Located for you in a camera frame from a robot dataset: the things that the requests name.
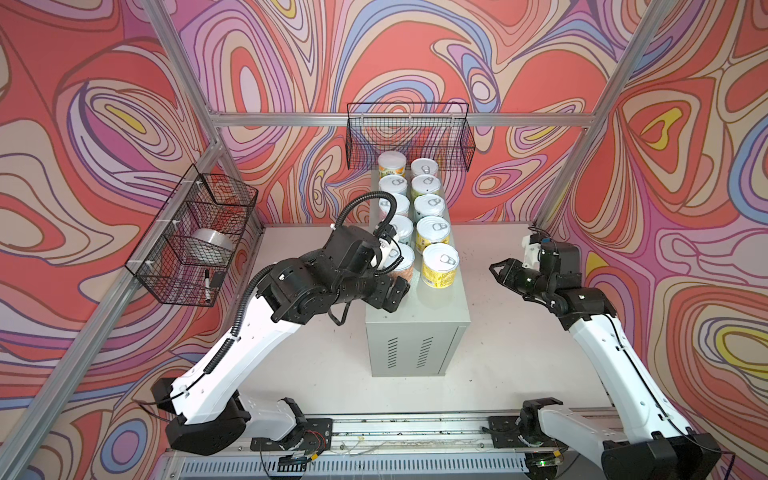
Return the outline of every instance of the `aluminum frame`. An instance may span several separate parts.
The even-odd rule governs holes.
[[[413,117],[436,117],[445,114],[412,114]],[[212,113],[217,127],[345,127],[343,113]],[[533,114],[467,114],[472,127],[590,127],[595,115],[533,113]]]
[[[599,423],[606,429],[621,430],[621,420],[612,407],[574,409],[585,418]],[[328,460],[359,459],[376,457],[394,458],[396,455],[413,455],[428,459],[430,455],[450,455],[456,459],[471,455],[498,453],[552,452],[553,447],[495,449],[492,436],[481,431],[488,425],[489,416],[519,415],[519,410],[485,412],[443,412],[443,413],[391,413],[391,414],[348,414],[308,415],[312,418],[331,418],[333,435],[331,448],[323,454]],[[271,455],[285,455],[284,452],[264,452],[265,462]],[[213,462],[238,463],[259,458],[258,452],[250,451],[250,439],[239,439],[221,452],[207,457]],[[169,450],[158,461],[153,480],[181,480],[187,464],[200,460],[200,456]],[[230,472],[229,476],[238,476]]]
[[[189,58],[184,52],[181,38],[176,31],[176,27],[174,27],[173,21],[170,19],[168,10],[165,9],[162,0],[143,1],[144,10],[152,24],[152,28],[154,28],[154,31],[157,34],[157,39],[160,41],[160,45],[162,45],[168,55],[170,66],[176,72],[184,90],[187,92],[187,96],[192,103],[192,109],[203,130],[205,130],[205,133],[208,135],[208,140],[223,145],[219,129],[216,128],[211,120],[212,110],[208,104],[208,100],[206,100],[203,95],[200,83],[197,81],[197,76],[194,74]],[[232,178],[243,179],[228,148],[225,149],[225,155],[222,156],[221,160],[221,167],[224,170],[224,173]]]
[[[209,172],[220,154],[221,145],[211,143],[197,161],[198,170]],[[143,259],[163,233],[166,223],[162,220],[168,221],[173,216],[189,193],[189,189],[192,188],[197,172],[194,172],[194,169],[191,170],[192,173],[187,172],[190,177],[185,178],[186,181],[182,181],[175,195],[168,199],[158,221],[149,228],[147,235],[129,261]],[[2,480],[13,480],[24,474],[27,465],[45,441],[56,419],[85,377],[85,373],[101,351],[101,347],[104,346],[139,286],[139,281],[128,269],[121,269],[118,278],[0,447],[0,478]]]
[[[570,189],[576,172],[586,160],[592,144],[598,139],[598,135],[607,122],[611,109],[616,105],[621,91],[629,82],[634,69],[653,41],[661,22],[664,21],[664,17],[675,3],[677,0],[652,0],[648,5],[648,9],[643,14],[643,18],[640,19],[640,23],[629,41],[627,50],[621,56],[616,70],[608,79],[608,83],[598,100],[597,107],[594,109],[594,123],[576,140],[571,154],[565,160],[536,213],[534,225],[541,226],[558,209],[560,199]]]

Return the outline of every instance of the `metal bar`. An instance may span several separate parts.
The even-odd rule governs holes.
[[[220,148],[217,142],[208,145],[198,159],[198,170],[210,171]],[[170,219],[191,188],[192,182],[181,183],[158,220]],[[143,259],[165,227],[163,221],[153,223],[131,260]],[[138,280],[123,269],[0,447],[0,480],[16,480],[23,476],[139,286]]]
[[[406,114],[376,114],[402,117]],[[442,118],[450,114],[412,114],[412,118]],[[345,127],[347,114],[342,113],[212,113],[217,127]],[[473,127],[589,127],[594,114],[467,114]]]
[[[573,182],[574,176],[579,167],[584,162],[592,144],[597,140],[600,131],[608,120],[611,109],[616,105],[619,95],[629,82],[629,78],[637,67],[638,62],[643,58],[643,54],[654,39],[657,30],[664,21],[664,17],[670,11],[671,6],[677,0],[652,0],[643,18],[635,30],[632,39],[630,39],[627,50],[624,51],[616,70],[608,79],[603,94],[598,100],[597,107],[594,109],[594,123],[574,145],[571,154],[565,160],[565,164],[560,169],[557,177],[552,183],[552,187],[547,192],[547,197],[539,208],[534,219],[535,225],[541,225],[541,222],[548,219],[557,209],[559,200],[568,191]]]
[[[221,140],[219,131],[211,120],[210,105],[200,89],[200,83],[197,81],[197,76],[194,74],[189,58],[184,51],[184,46],[181,44],[181,38],[179,37],[176,27],[174,27],[174,23],[170,19],[170,15],[165,9],[162,0],[144,0],[144,10],[152,24],[152,28],[154,28],[154,31],[157,34],[158,40],[160,40],[160,44],[168,55],[168,61],[170,62],[171,67],[179,77],[184,90],[187,92],[194,113],[208,135],[208,140],[222,144],[223,141]],[[242,180],[243,178],[240,174],[240,170],[237,169],[237,165],[229,150],[224,152],[224,155],[222,155],[221,158],[223,160],[222,168],[224,172],[232,178]]]

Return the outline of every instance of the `black cable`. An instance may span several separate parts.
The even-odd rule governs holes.
[[[202,379],[204,376],[205,376],[205,373],[203,373],[203,375],[201,375],[201,376],[197,377],[197,378],[195,379],[195,381],[194,381],[194,382],[192,382],[192,384],[191,384],[191,385],[189,385],[189,386],[188,386],[188,387],[187,387],[185,390],[183,390],[183,391],[181,391],[181,392],[177,393],[177,394],[176,394],[176,395],[174,395],[174,396],[168,397],[168,398],[167,398],[167,399],[165,399],[165,400],[161,400],[161,401],[159,401],[159,402],[145,402],[144,400],[136,400],[136,399],[134,399],[134,402],[135,402],[135,403],[138,403],[139,405],[160,405],[161,403],[170,402],[171,400],[174,400],[174,399],[177,399],[177,398],[179,398],[179,397],[180,397],[180,396],[182,396],[184,393],[187,393],[187,392],[189,392],[189,391],[190,391],[190,389],[191,389],[192,387],[194,387],[194,384],[195,384],[195,383],[197,383],[197,382],[199,382],[199,381],[200,381],[200,379]]]
[[[267,478],[273,478],[272,475],[266,470],[266,464],[264,463],[264,457],[261,454],[261,442],[259,442],[259,458],[261,458],[261,468],[264,469],[264,473],[266,474]]]
[[[536,227],[535,225],[528,225],[528,229],[531,232],[543,233],[544,235],[547,236],[547,238],[552,238],[552,235],[550,235],[550,233],[548,231],[544,230],[543,228]]]
[[[232,322],[232,328],[230,329],[230,334],[232,336],[237,337],[237,335],[240,333],[240,328],[243,326],[243,317],[245,316],[245,309],[248,306],[248,303],[250,302],[251,297],[253,296],[253,291],[256,289],[257,285],[263,279],[272,269],[274,268],[273,264],[265,266],[263,269],[259,270],[259,273],[253,276],[252,279],[250,279],[250,282],[248,282],[248,285],[245,287],[245,290],[243,291],[243,297],[240,299],[240,303],[237,304],[237,311],[235,312],[235,319]],[[208,365],[205,366],[203,369],[203,373],[210,375],[211,372],[216,368],[216,365],[219,364],[219,362],[224,358],[224,356],[229,352],[230,347],[234,345],[235,340],[234,339],[226,339],[224,340],[224,343],[221,344],[221,347],[219,347],[219,351],[216,352],[216,355],[212,359],[210,359],[210,362],[208,362]]]
[[[733,470],[733,464],[736,463],[736,454],[731,454],[730,457],[730,463],[728,464],[728,469],[725,471],[725,476],[723,477],[723,480],[728,480],[730,478],[730,471]]]
[[[691,443],[693,443],[695,446],[699,447],[700,449],[703,449],[703,450],[707,450],[708,452],[713,452],[713,453],[720,453],[721,455],[732,455],[733,457],[732,457],[732,459],[731,459],[731,462],[735,462],[735,461],[736,461],[736,454],[735,454],[734,452],[730,452],[730,451],[728,451],[728,450],[723,450],[723,449],[717,449],[717,450],[716,450],[716,449],[711,449],[711,448],[709,448],[709,447],[705,447],[704,445],[701,445],[701,444],[700,444],[699,442],[697,442],[696,440],[693,440],[693,439],[692,439],[692,438],[689,436],[689,434],[687,434],[687,433],[683,433],[683,431],[682,431],[682,430],[680,430],[680,429],[677,427],[677,425],[675,425],[675,424],[674,424],[674,422],[672,422],[672,419],[670,419],[670,417],[669,417],[669,415],[667,414],[667,412],[665,412],[665,411],[664,411],[664,407],[663,407],[663,406],[661,406],[661,403],[659,402],[659,400],[658,400],[658,399],[656,398],[656,396],[654,395],[654,392],[653,392],[653,391],[650,389],[650,386],[649,386],[649,385],[648,385],[648,383],[645,381],[645,379],[643,378],[643,376],[640,374],[640,370],[639,370],[639,369],[638,369],[638,367],[637,367],[637,366],[634,364],[634,361],[632,360],[632,357],[630,356],[630,354],[629,354],[629,353],[627,353],[627,347],[626,347],[626,346],[624,346],[624,344],[621,342],[621,338],[619,337],[619,332],[618,332],[618,330],[616,329],[616,325],[614,324],[613,320],[611,320],[611,319],[610,319],[610,317],[609,317],[609,318],[608,318],[608,321],[611,323],[611,327],[612,327],[612,328],[613,328],[613,330],[614,330],[614,335],[616,336],[616,342],[619,344],[619,347],[620,347],[620,348],[621,348],[621,350],[624,352],[624,355],[627,357],[627,360],[629,360],[629,363],[630,363],[630,365],[632,365],[632,368],[633,368],[633,369],[634,369],[634,371],[637,373],[637,376],[640,378],[640,381],[643,383],[643,385],[645,386],[645,389],[646,389],[646,390],[648,391],[648,393],[650,394],[650,397],[651,397],[651,398],[654,400],[654,402],[656,403],[656,407],[658,407],[658,408],[659,408],[659,410],[661,410],[661,413],[664,415],[664,418],[665,418],[665,419],[666,419],[666,420],[669,422],[669,424],[670,424],[670,425],[672,425],[672,428],[674,428],[675,430],[677,430],[677,433],[679,433],[679,434],[680,434],[680,436],[684,437],[684,438],[685,438],[685,439],[686,439],[688,442],[691,442]]]
[[[576,458],[574,458],[573,461],[571,461],[571,463],[567,467],[565,467],[565,470],[563,470],[562,472],[558,473],[552,480],[558,480],[558,478],[560,478],[563,475],[565,475],[565,473],[568,470],[570,470],[572,466],[574,466],[574,463],[576,463],[576,461],[579,459],[579,457],[581,457],[581,453],[577,452],[576,453]]]
[[[397,201],[395,200],[395,197],[390,192],[385,191],[373,191],[368,192],[367,194],[360,195],[356,199],[350,201],[346,207],[344,207],[341,212],[339,212],[339,216],[336,218],[336,228],[341,227],[344,224],[344,220],[346,220],[346,216],[349,215],[352,210],[355,209],[358,205],[360,205],[362,202],[373,200],[374,198],[383,198],[384,200],[387,200],[389,202],[389,211],[386,214],[386,217],[384,220],[382,220],[379,223],[379,226],[376,228],[376,230],[373,232],[373,235],[376,238],[379,238],[379,235],[381,234],[381,230],[383,228],[386,228],[389,225],[389,222],[392,221],[392,218],[395,217],[395,211],[397,210]]]
[[[156,419],[158,419],[158,420],[162,420],[163,422],[166,422],[166,423],[170,423],[170,420],[169,420],[169,419],[164,419],[163,417],[161,417],[161,416],[159,416],[159,415],[155,415],[154,413],[150,412],[150,411],[149,411],[149,409],[147,409],[147,408],[145,408],[145,407],[144,407],[144,404],[143,404],[143,403],[139,403],[139,402],[136,402],[136,400],[134,400],[134,402],[135,402],[137,405],[139,405],[139,407],[141,407],[141,409],[142,409],[142,410],[144,410],[144,411],[147,413],[147,415],[149,415],[150,417],[154,417],[154,418],[156,418]]]

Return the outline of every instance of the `ventilation slot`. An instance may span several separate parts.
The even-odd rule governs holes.
[[[388,369],[397,366],[397,338],[398,337],[395,337],[387,342],[386,368]]]
[[[427,364],[427,357],[429,357],[429,349],[432,348],[433,338],[435,337],[430,336],[428,339],[422,341],[422,349],[419,350],[419,358],[416,360],[417,369],[420,369]]]

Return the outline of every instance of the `mounting plate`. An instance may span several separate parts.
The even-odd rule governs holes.
[[[270,439],[251,439],[250,449],[252,452],[314,452],[319,447],[323,447],[323,450],[330,449],[331,436],[333,435],[333,420],[332,419],[307,419],[307,430],[313,430],[318,432],[324,439],[325,445],[319,445],[320,440],[309,431],[304,432],[304,436],[299,444],[290,450],[284,450],[278,442]]]

